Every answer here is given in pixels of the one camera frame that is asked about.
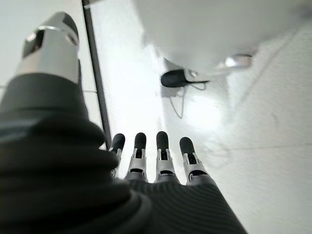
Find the robot left hand black palm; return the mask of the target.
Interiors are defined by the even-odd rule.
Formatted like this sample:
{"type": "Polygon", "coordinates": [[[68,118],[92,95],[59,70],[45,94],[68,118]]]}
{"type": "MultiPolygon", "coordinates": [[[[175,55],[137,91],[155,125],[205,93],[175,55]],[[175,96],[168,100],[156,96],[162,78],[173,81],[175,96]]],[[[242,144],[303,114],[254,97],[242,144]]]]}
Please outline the robot left hand black palm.
{"type": "Polygon", "coordinates": [[[245,229],[195,153],[179,144],[180,184],[168,136],[156,136],[156,180],[146,176],[146,136],[118,179],[125,137],[109,150],[89,120],[81,87],[79,37],[65,12],[26,38],[0,103],[0,231],[3,234],[243,234],[245,229]]]}

